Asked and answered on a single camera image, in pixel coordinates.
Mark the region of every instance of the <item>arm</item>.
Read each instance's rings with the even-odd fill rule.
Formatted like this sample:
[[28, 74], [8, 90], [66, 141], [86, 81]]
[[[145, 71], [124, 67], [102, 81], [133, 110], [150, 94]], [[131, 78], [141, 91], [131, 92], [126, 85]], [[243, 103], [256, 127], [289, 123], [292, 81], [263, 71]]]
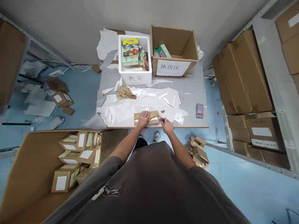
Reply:
[[196, 166], [195, 162], [193, 161], [193, 159], [191, 158], [191, 156], [189, 155], [189, 153], [187, 152], [185, 147], [182, 145], [180, 140], [177, 138], [177, 136], [173, 132], [173, 124], [169, 120], [167, 120], [166, 118], [164, 118], [164, 123], [162, 121], [161, 121], [161, 123], [162, 123], [163, 131], [167, 134], [167, 136], [170, 139], [170, 142], [172, 144], [175, 156], [188, 169], [190, 169], [191, 167]]
[[110, 154], [111, 156], [116, 156], [122, 160], [123, 163], [125, 163], [133, 150], [133, 147], [136, 143], [136, 140], [138, 138], [138, 135], [141, 133], [141, 131], [146, 127], [146, 125], [149, 123], [150, 119], [150, 112], [149, 111], [142, 111], [139, 119], [138, 119], [138, 125], [136, 128], [131, 131], [130, 134], [128, 134], [115, 148], [115, 150]]

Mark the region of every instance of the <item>hand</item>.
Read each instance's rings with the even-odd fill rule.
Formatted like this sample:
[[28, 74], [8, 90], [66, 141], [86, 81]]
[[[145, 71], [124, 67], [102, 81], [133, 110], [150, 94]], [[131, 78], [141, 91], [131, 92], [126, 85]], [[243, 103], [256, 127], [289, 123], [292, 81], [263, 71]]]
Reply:
[[152, 118], [153, 117], [150, 117], [150, 111], [142, 111], [137, 126], [145, 128]]
[[164, 118], [164, 123], [161, 121], [162, 123], [162, 128], [163, 128], [163, 131], [165, 132], [165, 134], [170, 134], [173, 132], [173, 124], [167, 120], [167, 118]]

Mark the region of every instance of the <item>white styrofoam box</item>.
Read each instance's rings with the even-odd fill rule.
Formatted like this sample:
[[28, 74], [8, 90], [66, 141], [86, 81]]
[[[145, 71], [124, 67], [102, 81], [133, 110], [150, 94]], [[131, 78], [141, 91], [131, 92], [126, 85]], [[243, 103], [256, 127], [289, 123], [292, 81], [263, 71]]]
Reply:
[[[125, 67], [122, 65], [122, 41], [129, 38], [138, 38], [138, 44], [142, 49], [148, 53], [149, 58], [149, 71], [128, 71], [125, 72]], [[127, 85], [151, 85], [152, 84], [152, 62], [150, 57], [150, 39], [146, 36], [131, 36], [131, 35], [118, 35], [118, 72]]]

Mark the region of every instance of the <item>shelving rack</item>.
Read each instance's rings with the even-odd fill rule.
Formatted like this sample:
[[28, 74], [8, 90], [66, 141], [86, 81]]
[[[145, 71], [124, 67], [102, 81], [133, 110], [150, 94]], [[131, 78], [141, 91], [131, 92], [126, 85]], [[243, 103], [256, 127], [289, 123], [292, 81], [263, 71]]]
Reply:
[[291, 171], [235, 153], [224, 107], [222, 107], [222, 110], [227, 148], [213, 144], [208, 144], [208, 146], [291, 177], [295, 180], [299, 180], [299, 95], [294, 80], [289, 73], [275, 24], [276, 18], [287, 10], [294, 2], [296, 1], [269, 1], [269, 3], [233, 39], [234, 41], [244, 30], [254, 30]]

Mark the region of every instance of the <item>black pants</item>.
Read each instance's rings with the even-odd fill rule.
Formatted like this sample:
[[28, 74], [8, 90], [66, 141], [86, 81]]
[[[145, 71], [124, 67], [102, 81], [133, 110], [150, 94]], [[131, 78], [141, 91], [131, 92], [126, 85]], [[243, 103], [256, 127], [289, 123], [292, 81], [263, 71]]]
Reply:
[[147, 142], [143, 138], [139, 138], [136, 141], [135, 148], [133, 149], [133, 151], [135, 151], [135, 149], [138, 149], [138, 148], [141, 148], [141, 147], [147, 146], [147, 145], [148, 145]]

